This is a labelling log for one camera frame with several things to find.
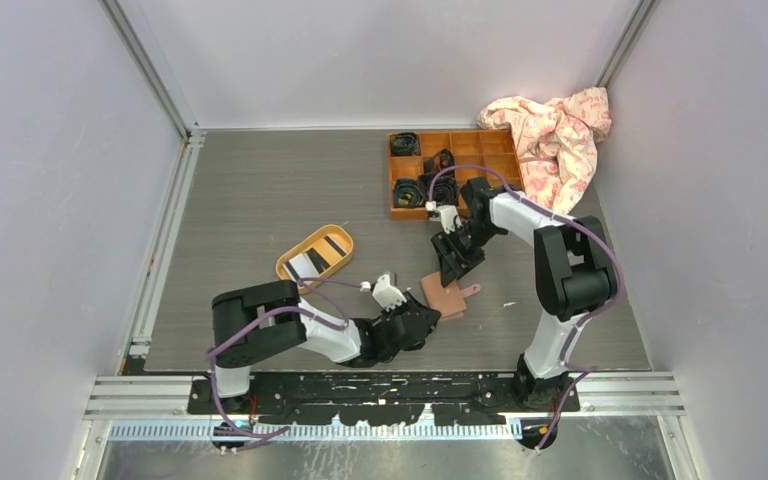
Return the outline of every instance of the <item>tabletop surface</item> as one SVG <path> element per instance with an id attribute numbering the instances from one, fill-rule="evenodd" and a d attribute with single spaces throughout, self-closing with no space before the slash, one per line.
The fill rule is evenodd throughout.
<path id="1" fill-rule="evenodd" d="M 275 262 L 326 224 L 354 239 L 354 257 L 336 278 L 372 281 L 384 271 L 424 301 L 419 280 L 437 270 L 431 236 L 439 223 L 389 218 L 386 131 L 210 132 L 196 165 L 146 370 L 204 369 L 213 345 L 210 301 L 277 279 Z M 590 188 L 572 212 L 603 218 Z M 513 235 L 485 247 L 486 260 L 459 283 L 479 283 L 463 318 L 442 322 L 419 351 L 403 352 L 386 370 L 512 370 L 537 328 L 531 248 Z M 323 290 L 356 317 L 374 317 L 368 294 L 339 285 Z M 312 294 L 316 307 L 334 312 Z M 587 327 L 573 363 L 648 369 L 636 322 L 622 299 Z M 296 348 L 255 370 L 340 369 Z"/>

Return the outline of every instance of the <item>white wall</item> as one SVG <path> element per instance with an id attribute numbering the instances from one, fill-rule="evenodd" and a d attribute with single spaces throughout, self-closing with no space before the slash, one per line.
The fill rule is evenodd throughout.
<path id="1" fill-rule="evenodd" d="M 473 124 L 592 86 L 636 3 L 124 2 L 205 128 Z"/>
<path id="2" fill-rule="evenodd" d="M 0 2 L 0 479 L 74 467 L 179 148 L 98 2 Z"/>
<path id="3" fill-rule="evenodd" d="M 714 479 L 768 478 L 768 2 L 661 2 L 597 185 Z"/>

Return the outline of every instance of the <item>crumpled fabric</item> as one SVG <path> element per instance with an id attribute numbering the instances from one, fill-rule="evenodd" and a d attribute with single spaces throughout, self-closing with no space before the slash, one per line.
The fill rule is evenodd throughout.
<path id="1" fill-rule="evenodd" d="M 592 87 L 544 104 L 523 97 L 494 101 L 478 114 L 485 129 L 510 129 L 523 191 L 566 215 L 596 173 L 596 144 L 611 130 L 608 92 Z"/>

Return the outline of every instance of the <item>purple cable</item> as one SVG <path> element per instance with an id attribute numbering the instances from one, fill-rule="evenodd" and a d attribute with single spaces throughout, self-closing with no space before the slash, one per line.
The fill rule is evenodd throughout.
<path id="1" fill-rule="evenodd" d="M 263 313 L 259 317 L 255 318 L 251 323 L 243 327 L 239 332 L 235 333 L 231 336 L 228 340 L 225 340 L 222 342 L 219 346 L 213 348 L 209 352 L 207 352 L 207 361 L 210 364 L 210 389 L 213 392 L 213 404 L 216 406 L 216 411 L 219 413 L 219 416 L 222 417 L 222 420 L 225 421 L 226 424 L 228 424 L 228 428 L 239 435 L 243 435 L 246 437 L 253 437 L 253 438 L 260 438 L 264 441 L 269 440 L 270 438 L 276 437 L 287 430 L 290 429 L 290 427 L 283 427 L 275 432 L 262 434 L 262 433 L 254 433 L 250 430 L 243 430 L 242 428 L 237 427 L 236 423 L 234 423 L 233 420 L 231 420 L 228 417 L 228 414 L 225 413 L 225 409 L 222 407 L 222 400 L 219 398 L 219 387 L 216 383 L 216 357 L 224 352 L 225 350 L 228 350 L 232 345 L 240 341 L 241 338 L 248 335 L 249 332 L 257 328 L 261 323 L 263 323 L 266 319 L 273 317 L 275 315 L 280 315 L 282 313 L 301 313 L 303 315 L 307 315 L 309 317 L 313 317 L 314 314 L 312 312 L 309 312 L 303 308 L 299 307 L 278 307 L 274 308 L 268 312 Z"/>
<path id="2" fill-rule="evenodd" d="M 581 371 L 581 375 L 577 376 L 575 380 L 570 383 L 569 387 L 567 387 L 566 391 L 564 391 L 564 396 L 561 397 L 561 401 L 558 402 L 558 408 L 555 410 L 555 414 L 552 415 L 552 421 L 549 422 L 549 428 L 546 429 L 546 433 L 543 434 L 543 438 L 540 439 L 540 442 L 537 444 L 537 447 L 535 447 L 535 451 L 537 454 L 540 454 L 540 449 L 543 448 L 543 445 L 546 444 L 546 441 L 549 440 L 549 435 L 552 434 L 552 430 L 555 429 L 555 427 L 558 426 L 558 422 L 561 420 L 561 410 L 564 409 L 564 404 L 567 402 L 567 398 L 570 396 L 570 392 L 573 388 L 575 388 L 576 385 L 578 385 L 578 382 L 582 381 L 584 377 L 587 375 L 590 375 L 591 373 L 596 371 L 596 367 L 590 367 L 585 368 Z"/>
<path id="3" fill-rule="evenodd" d="M 222 407 L 222 401 L 219 398 L 219 387 L 218 387 L 218 385 L 216 383 L 216 374 L 213 373 L 213 372 L 216 371 L 216 357 L 219 354 L 221 354 L 222 352 L 224 352 L 225 350 L 227 350 L 228 348 L 230 348 L 232 345 L 234 345 L 235 343 L 240 341 L 240 339 L 242 339 L 243 337 L 248 335 L 249 332 L 251 332 L 252 330 L 257 328 L 258 326 L 260 326 L 260 324 L 263 323 L 266 319 L 268 319 L 268 318 L 270 318 L 272 316 L 275 316 L 275 315 L 282 314 L 282 313 L 290 313 L 290 312 L 301 313 L 303 315 L 306 315 L 306 316 L 309 316 L 309 317 L 313 318 L 314 320 L 318 321 L 319 323 L 321 323 L 322 325 L 324 325 L 324 326 L 326 326 L 328 328 L 331 328 L 332 330 L 342 331 L 342 330 L 345 330 L 346 328 L 348 328 L 349 327 L 349 322 L 350 322 L 350 320 L 349 320 L 350 317 L 345 312 L 345 310 L 343 309 L 342 305 L 340 305 L 340 303 L 337 302 L 335 299 L 331 298 L 330 295 L 327 295 L 324 292 L 319 291 L 318 289 L 316 289 L 312 285 L 306 283 L 306 282 L 312 282 L 312 281 L 336 283 L 336 284 L 345 285 L 345 286 L 348 286 L 348 287 L 354 287 L 354 288 L 358 288 L 358 289 L 361 288 L 360 284 L 355 284 L 355 283 L 352 283 L 352 282 L 347 282 L 347 281 L 344 281 L 344 280 L 337 280 L 337 279 L 333 279 L 333 278 L 312 278 L 312 277 L 300 278 L 296 282 L 299 285 L 309 289 L 310 291 L 312 291 L 312 292 L 322 296 L 322 298 L 324 298 L 329 303 L 331 303 L 331 305 L 333 305 L 334 308 L 336 308 L 337 311 L 340 312 L 340 315 L 342 315 L 343 320 L 345 321 L 345 323 L 343 325 L 334 325 L 331 322 L 328 322 L 326 320 L 318 318 L 316 315 L 313 314 L 313 312 L 310 312 L 310 311 L 305 310 L 303 308 L 298 308 L 298 307 L 279 307 L 279 308 L 275 308 L 273 310 L 270 310 L 270 311 L 260 315 L 259 317 L 255 318 L 251 323 L 246 325 L 239 332 L 235 333 L 231 338 L 229 338 L 228 340 L 222 342 L 221 345 L 213 348 L 212 350 L 210 350 L 207 353 L 207 360 L 209 362 L 209 365 L 210 365 L 209 368 L 210 368 L 210 371 L 211 371 L 211 374 L 210 374 L 210 385 L 211 385 L 211 391 L 213 392 L 213 404 L 216 407 L 216 411 L 219 413 L 219 416 L 222 417 L 222 420 L 225 421 L 225 423 L 228 425 L 228 428 L 232 432 L 235 432 L 235 433 L 237 433 L 239 435 L 244 435 L 244 436 L 247 436 L 247 437 L 253 437 L 253 438 L 260 438 L 261 439 L 261 440 L 259 440 L 257 442 L 254 442 L 254 443 L 251 443 L 249 445 L 245 445 L 245 446 L 239 448 L 238 451 L 250 450 L 251 448 L 256 448 L 256 447 L 262 445 L 263 443 L 265 443 L 266 441 L 268 441 L 269 439 L 274 438 L 274 437 L 276 437 L 278 435 L 281 435 L 282 433 L 286 432 L 287 430 L 289 430 L 290 427 L 282 427 L 282 428 L 276 430 L 275 432 L 268 433 L 268 434 L 255 433 L 253 431 L 243 430 L 243 429 L 237 427 L 236 424 L 234 423 L 234 421 L 231 420 L 228 417 L 228 414 L 225 412 L 225 409 Z"/>
<path id="4" fill-rule="evenodd" d="M 318 278 L 318 277 L 304 277 L 296 280 L 296 283 L 304 288 L 307 288 L 311 292 L 319 295 L 320 297 L 324 298 L 328 303 L 334 306 L 334 308 L 337 309 L 338 312 L 340 312 L 340 316 L 343 317 L 343 324 L 342 325 L 334 325 L 333 323 L 323 320 L 321 318 L 314 317 L 314 320 L 321 323 L 322 325 L 330 328 L 331 330 L 336 330 L 338 332 L 341 332 L 347 328 L 349 328 L 349 323 L 351 322 L 351 317 L 348 313 L 343 309 L 343 306 L 340 305 L 340 303 L 335 300 L 331 295 L 328 295 L 327 293 L 323 292 L 322 290 L 319 290 L 318 288 L 314 287 L 313 285 L 307 283 L 307 282 L 327 282 L 327 283 L 336 283 L 338 285 L 344 285 L 346 287 L 354 287 L 357 289 L 360 289 L 360 284 L 355 284 L 352 282 L 347 282 L 345 280 L 337 280 L 335 278 Z"/>
<path id="5" fill-rule="evenodd" d="M 572 342 L 575 340 L 575 337 L 578 335 L 578 332 L 596 315 L 599 315 L 600 313 L 608 310 L 609 308 L 613 307 L 614 304 L 617 302 L 617 299 L 619 299 L 620 296 L 625 294 L 625 275 L 623 274 L 622 267 L 620 266 L 619 259 L 617 259 L 617 256 L 614 254 L 614 252 L 611 250 L 610 247 L 608 247 L 608 244 L 605 243 L 604 240 L 599 238 L 598 235 L 591 232 L 589 229 L 584 227 L 583 225 L 580 225 L 576 223 L 575 221 L 571 220 L 570 218 L 567 218 L 564 215 L 558 215 L 552 210 L 543 207 L 542 205 L 537 204 L 536 202 L 532 201 L 530 198 L 524 195 L 518 195 L 514 189 L 511 188 L 511 186 L 508 184 L 508 181 L 505 180 L 505 177 L 502 176 L 499 172 L 487 168 L 483 165 L 454 165 L 451 167 L 446 167 L 439 172 L 437 172 L 437 175 L 434 175 L 434 178 L 431 179 L 431 184 L 428 186 L 428 198 L 433 198 L 431 196 L 431 192 L 434 191 L 434 185 L 437 183 L 437 179 L 440 178 L 440 176 L 444 173 L 456 170 L 458 168 L 473 168 L 476 170 L 481 170 L 482 172 L 487 172 L 489 174 L 492 174 L 496 178 L 499 179 L 499 181 L 502 182 L 502 186 L 505 188 L 505 191 L 508 192 L 512 197 L 516 198 L 517 201 L 532 210 L 552 219 L 557 220 L 560 223 L 563 223 L 564 225 L 568 225 L 572 228 L 574 228 L 576 231 L 581 233 L 582 235 L 585 235 L 587 238 L 593 241 L 596 245 L 599 246 L 599 248 L 605 252 L 605 255 L 607 255 L 608 259 L 611 261 L 611 265 L 614 267 L 614 271 L 617 272 L 617 293 L 613 297 L 611 297 L 607 302 L 604 303 L 601 307 L 597 308 L 596 310 L 593 310 L 592 312 L 588 312 L 584 314 L 580 319 L 578 319 L 577 322 L 575 322 L 575 328 L 570 330 L 570 333 L 567 334 L 567 338 L 564 340 L 564 344 L 561 347 L 561 353 L 560 353 L 560 361 L 563 365 L 565 365 L 568 369 L 572 370 L 570 367 L 571 365 L 567 362 L 567 354 L 569 352 L 569 349 L 572 346 Z M 549 439 L 549 435 L 552 434 L 552 430 L 557 426 L 558 421 L 561 419 L 561 410 L 563 409 L 564 403 L 566 402 L 566 399 L 569 397 L 570 392 L 572 392 L 572 389 L 575 388 L 576 384 L 578 384 L 579 381 L 581 381 L 584 377 L 589 375 L 590 373 L 593 373 L 597 370 L 597 368 L 590 367 L 587 369 L 582 370 L 582 374 L 579 375 L 575 380 L 570 383 L 570 385 L 567 387 L 567 389 L 564 391 L 563 398 L 561 398 L 561 402 L 555 411 L 555 414 L 552 416 L 552 422 L 549 424 L 549 429 L 546 431 L 546 433 L 543 435 L 543 438 L 540 439 L 540 443 L 537 445 L 537 452 L 540 452 L 540 449 L 543 447 L 543 445 L 546 443 L 546 441 Z"/>

